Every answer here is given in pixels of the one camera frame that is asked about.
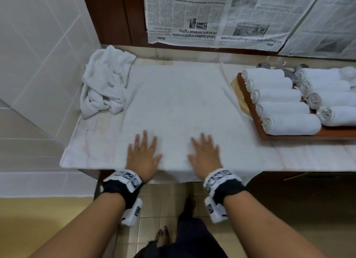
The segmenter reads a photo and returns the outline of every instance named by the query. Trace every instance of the tiled floor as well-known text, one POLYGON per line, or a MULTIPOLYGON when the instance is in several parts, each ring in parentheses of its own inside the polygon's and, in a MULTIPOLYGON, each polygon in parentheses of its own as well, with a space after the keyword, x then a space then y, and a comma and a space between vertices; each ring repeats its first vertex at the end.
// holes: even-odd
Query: tiled floor
MULTIPOLYGON (((356 257, 355 184, 319 182, 283 182, 253 186, 251 192, 272 212, 298 230, 328 257, 356 257)), ((143 207, 136 226, 120 226, 114 258, 132 258, 154 239, 159 228, 167 226, 171 241, 177 233, 177 217, 185 197, 194 194, 195 216, 200 217, 229 258, 246 254, 229 222, 213 224, 201 183, 145 185, 140 193, 143 207)))

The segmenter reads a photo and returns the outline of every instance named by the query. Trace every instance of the wooden tray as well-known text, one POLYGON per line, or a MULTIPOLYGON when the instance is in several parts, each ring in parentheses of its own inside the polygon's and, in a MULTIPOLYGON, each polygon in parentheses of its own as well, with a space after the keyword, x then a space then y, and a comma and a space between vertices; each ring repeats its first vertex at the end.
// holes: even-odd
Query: wooden tray
POLYGON ((266 134, 261 125, 261 120, 257 115, 256 109, 252 100, 250 98, 250 94, 246 89, 245 81, 241 77, 241 73, 237 75, 238 85, 240 90, 243 93, 244 100, 247 104, 248 109, 250 110, 251 117, 256 126, 257 133, 262 140, 356 140, 356 126, 353 127, 327 127, 322 126, 321 130, 314 135, 269 135, 266 134))

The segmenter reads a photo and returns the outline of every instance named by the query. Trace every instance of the left hand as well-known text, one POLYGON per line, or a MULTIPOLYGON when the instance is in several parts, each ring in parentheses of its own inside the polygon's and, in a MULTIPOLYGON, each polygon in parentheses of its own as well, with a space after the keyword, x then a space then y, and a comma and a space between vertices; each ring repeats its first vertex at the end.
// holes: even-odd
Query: left hand
POLYGON ((158 154, 154 158, 154 152, 157 146, 157 136, 151 146, 147 147, 147 131, 144 130, 144 136, 140 144, 140 135, 136 134, 135 144, 130 143, 127 148, 126 169, 137 173, 144 183, 149 182, 157 172, 157 166, 162 158, 162 154, 158 154))

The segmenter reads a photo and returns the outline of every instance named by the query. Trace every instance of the hand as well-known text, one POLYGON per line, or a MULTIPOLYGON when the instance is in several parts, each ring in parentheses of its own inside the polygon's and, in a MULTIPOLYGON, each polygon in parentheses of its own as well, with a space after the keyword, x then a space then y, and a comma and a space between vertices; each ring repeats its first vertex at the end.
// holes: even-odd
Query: hand
POLYGON ((154 152, 156 151, 157 136, 149 148, 147 148, 147 131, 144 130, 144 137, 140 145, 140 135, 136 134, 135 145, 132 149, 130 143, 127 148, 127 162, 126 169, 132 170, 140 176, 144 183, 149 182, 154 174, 157 172, 157 166, 162 158, 162 154, 158 154, 155 158, 154 152))
POLYGON ((214 147, 211 135, 207 140, 204 133, 200 135, 202 144, 199 144, 193 137, 191 138, 196 156, 188 155, 188 159, 193 166, 195 174, 204 180, 211 172, 222 168, 219 156, 219 146, 214 147))

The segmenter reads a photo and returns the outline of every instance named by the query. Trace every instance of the right hand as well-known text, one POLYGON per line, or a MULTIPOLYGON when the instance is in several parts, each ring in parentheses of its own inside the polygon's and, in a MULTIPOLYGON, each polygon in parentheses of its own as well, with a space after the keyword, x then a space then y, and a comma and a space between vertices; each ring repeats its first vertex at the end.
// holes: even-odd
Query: right hand
POLYGON ((191 138, 196 155, 188 155, 190 164, 193 166, 195 174, 202 180, 216 169, 222 168, 219 156, 219 146, 214 147, 211 135, 205 138, 205 134, 200 135, 201 144, 193 137, 191 138))

